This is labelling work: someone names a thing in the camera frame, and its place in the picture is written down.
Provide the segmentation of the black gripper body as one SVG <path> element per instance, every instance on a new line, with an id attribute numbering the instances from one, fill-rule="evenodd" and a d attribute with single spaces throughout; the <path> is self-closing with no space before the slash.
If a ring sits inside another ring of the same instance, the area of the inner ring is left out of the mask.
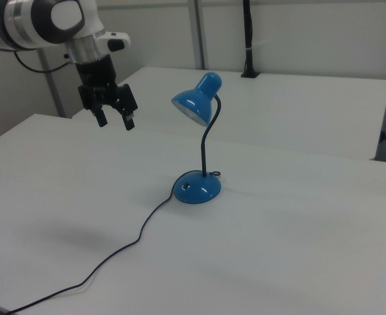
<path id="1" fill-rule="evenodd" d="M 109 54 L 75 66 L 82 82 L 78 91 L 84 106 L 94 106 L 97 102 L 114 105 L 118 102 L 116 71 Z"/>

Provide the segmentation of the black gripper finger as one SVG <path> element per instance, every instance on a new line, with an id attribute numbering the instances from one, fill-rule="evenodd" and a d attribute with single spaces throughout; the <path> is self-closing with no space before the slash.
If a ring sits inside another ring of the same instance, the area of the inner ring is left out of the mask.
<path id="1" fill-rule="evenodd" d="M 132 130 L 135 127 L 133 114 L 138 109 L 138 105 L 128 84 L 118 87 L 118 100 L 115 109 L 122 116 L 126 130 Z"/>
<path id="2" fill-rule="evenodd" d="M 91 111 L 95 116 L 99 127 L 105 126 L 108 122 L 102 109 L 102 97 L 105 89 L 102 87 L 90 87 L 80 85 L 78 87 L 79 95 L 86 110 Z"/>

